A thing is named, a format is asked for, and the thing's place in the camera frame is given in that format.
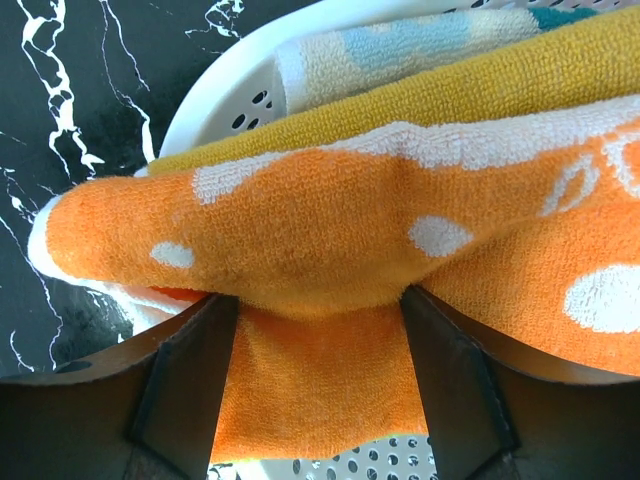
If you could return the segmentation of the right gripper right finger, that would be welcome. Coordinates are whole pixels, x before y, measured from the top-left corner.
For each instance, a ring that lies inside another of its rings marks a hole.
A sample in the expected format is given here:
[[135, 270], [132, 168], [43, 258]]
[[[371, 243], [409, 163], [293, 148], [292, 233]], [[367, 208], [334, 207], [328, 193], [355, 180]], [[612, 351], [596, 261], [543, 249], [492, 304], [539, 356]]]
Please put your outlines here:
[[439, 478], [638, 478], [638, 377], [547, 354], [417, 286], [400, 307]]

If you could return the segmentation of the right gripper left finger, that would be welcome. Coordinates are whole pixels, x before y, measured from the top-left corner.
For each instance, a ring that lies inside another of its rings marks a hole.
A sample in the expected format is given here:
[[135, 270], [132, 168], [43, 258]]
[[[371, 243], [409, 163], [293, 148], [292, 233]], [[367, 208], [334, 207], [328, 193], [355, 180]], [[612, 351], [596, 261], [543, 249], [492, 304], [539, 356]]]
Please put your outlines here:
[[238, 301], [211, 295], [52, 373], [1, 380], [4, 479], [204, 479]]

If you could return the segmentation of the cream orange fox towel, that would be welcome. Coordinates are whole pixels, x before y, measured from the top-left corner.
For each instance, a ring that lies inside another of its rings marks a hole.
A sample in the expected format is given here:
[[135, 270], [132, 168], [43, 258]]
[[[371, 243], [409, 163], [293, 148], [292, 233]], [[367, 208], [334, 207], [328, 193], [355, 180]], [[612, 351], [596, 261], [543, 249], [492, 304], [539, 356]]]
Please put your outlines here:
[[156, 321], [210, 292], [240, 300], [214, 462], [423, 434], [410, 285], [638, 373], [639, 99], [90, 181], [38, 213], [28, 256]]

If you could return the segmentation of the yellow brown bear towel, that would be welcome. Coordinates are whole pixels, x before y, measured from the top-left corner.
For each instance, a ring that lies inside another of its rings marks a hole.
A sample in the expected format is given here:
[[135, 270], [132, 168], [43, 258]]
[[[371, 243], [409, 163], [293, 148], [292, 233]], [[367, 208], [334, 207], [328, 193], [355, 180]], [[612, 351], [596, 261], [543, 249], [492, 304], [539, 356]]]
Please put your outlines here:
[[394, 121], [473, 123], [639, 91], [639, 8], [596, 14], [148, 166], [152, 175], [329, 145]]

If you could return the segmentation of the black marble pattern mat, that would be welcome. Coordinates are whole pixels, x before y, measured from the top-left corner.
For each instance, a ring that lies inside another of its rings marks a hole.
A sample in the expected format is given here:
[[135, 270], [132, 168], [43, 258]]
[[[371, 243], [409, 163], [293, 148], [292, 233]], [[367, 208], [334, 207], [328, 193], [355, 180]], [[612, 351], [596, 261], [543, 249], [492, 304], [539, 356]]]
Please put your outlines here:
[[181, 100], [242, 37], [297, 1], [1, 5], [1, 372], [51, 371], [128, 339], [111, 298], [27, 257], [34, 217], [85, 180], [154, 159]]

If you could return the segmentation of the white plastic basket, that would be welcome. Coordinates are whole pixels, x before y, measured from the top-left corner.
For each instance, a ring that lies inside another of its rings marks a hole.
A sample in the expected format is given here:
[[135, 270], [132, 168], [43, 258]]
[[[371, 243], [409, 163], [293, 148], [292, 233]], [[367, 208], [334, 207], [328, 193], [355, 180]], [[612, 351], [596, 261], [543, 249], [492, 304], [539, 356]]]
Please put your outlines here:
[[[380, 23], [414, 16], [427, 15], [420, 9], [400, 14], [392, 8], [382, 16]], [[372, 24], [350, 21], [345, 29]], [[326, 28], [306, 29], [304, 37], [330, 31]], [[164, 140], [161, 158], [182, 154], [295, 115], [284, 111], [283, 90], [275, 66], [275, 46], [285, 35], [285, 21], [278, 20], [257, 30], [216, 60], [179, 107]], [[252, 463], [280, 468], [294, 460], [328, 458], [262, 458], [231, 462], [242, 468]]]

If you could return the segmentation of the folded colourful lettered towel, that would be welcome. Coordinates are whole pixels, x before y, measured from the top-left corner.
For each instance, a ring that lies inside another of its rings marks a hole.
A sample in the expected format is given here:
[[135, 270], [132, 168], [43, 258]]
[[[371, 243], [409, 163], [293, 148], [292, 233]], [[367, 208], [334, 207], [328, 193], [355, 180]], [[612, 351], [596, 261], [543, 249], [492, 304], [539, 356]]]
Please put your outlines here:
[[445, 13], [295, 39], [275, 53], [284, 111], [301, 113], [626, 5], [476, 1]]

